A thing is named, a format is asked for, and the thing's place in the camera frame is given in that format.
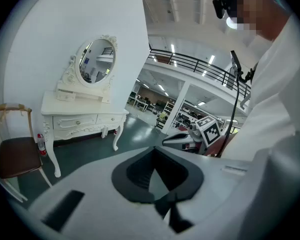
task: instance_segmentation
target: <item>dark green floor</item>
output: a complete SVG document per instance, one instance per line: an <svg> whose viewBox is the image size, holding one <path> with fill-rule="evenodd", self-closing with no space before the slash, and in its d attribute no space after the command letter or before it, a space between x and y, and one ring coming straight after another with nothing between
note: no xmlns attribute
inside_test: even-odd
<svg viewBox="0 0 300 240"><path fill-rule="evenodd" d="M124 123L123 133L117 142L117 151L112 148L115 136L110 133L104 139L96 137L55 147L54 153L61 170L60 178L55 177L55 167L49 157L42 158L42 168L53 185L87 163L130 150L161 146L165 137L166 135L158 128L153 128L138 117L129 114ZM19 176L18 182L20 192L28 198L28 201L23 203L25 208L28 208L41 193L48 189L47 183L37 170Z"/></svg>

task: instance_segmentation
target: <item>white pillar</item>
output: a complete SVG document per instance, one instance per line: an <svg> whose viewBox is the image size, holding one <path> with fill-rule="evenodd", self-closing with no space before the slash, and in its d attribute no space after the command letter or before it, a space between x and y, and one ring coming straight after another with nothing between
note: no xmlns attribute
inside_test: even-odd
<svg viewBox="0 0 300 240"><path fill-rule="evenodd" d="M165 122L164 127L162 128L162 131L161 131L162 133L167 134L167 132L170 128L170 125L172 124L176 114L178 113L178 110L181 106L181 103L183 102L184 98L186 97L189 86L190 86L189 81L184 82L183 87L182 87L182 89L179 93L179 97L175 101L174 107L173 107L173 109L172 109L172 111L171 111L171 113L168 117L168 120Z"/></svg>

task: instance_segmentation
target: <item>vanity table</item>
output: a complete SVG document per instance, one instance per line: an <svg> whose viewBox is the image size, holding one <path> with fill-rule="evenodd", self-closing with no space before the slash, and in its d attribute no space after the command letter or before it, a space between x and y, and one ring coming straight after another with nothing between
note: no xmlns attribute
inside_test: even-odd
<svg viewBox="0 0 300 240"><path fill-rule="evenodd" d="M97 64L96 58L105 48L113 49L113 60ZM45 148L55 171L61 176L54 152L54 141L101 133L105 138L109 130L118 128L113 141L113 149L118 150L126 115L124 108L111 103L110 90L115 77L115 58L118 50L114 36L102 35L85 42L76 55L70 56L69 67L58 81L56 91L46 91L43 96L41 114L44 117L43 135ZM91 69L100 77L91 83L83 76Z"/></svg>

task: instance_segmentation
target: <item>person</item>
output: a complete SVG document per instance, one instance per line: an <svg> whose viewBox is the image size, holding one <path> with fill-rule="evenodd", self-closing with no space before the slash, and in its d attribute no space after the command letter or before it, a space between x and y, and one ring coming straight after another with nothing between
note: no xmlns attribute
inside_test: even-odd
<svg viewBox="0 0 300 240"><path fill-rule="evenodd" d="M273 42L256 67L246 121L238 133L229 136L221 155L252 161L258 150L296 131L279 93L300 68L300 24L278 0L225 0L225 4L234 22ZM224 137L215 142L206 155L217 154L223 141Z"/></svg>

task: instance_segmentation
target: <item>white shirt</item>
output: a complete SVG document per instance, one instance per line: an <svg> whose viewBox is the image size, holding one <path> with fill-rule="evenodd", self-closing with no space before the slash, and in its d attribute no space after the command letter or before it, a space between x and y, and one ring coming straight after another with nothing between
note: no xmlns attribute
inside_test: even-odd
<svg viewBox="0 0 300 240"><path fill-rule="evenodd" d="M299 68L300 25L292 15L256 67L248 106L250 113L226 146L222 158L252 161L258 150L270 148L295 132L279 92Z"/></svg>

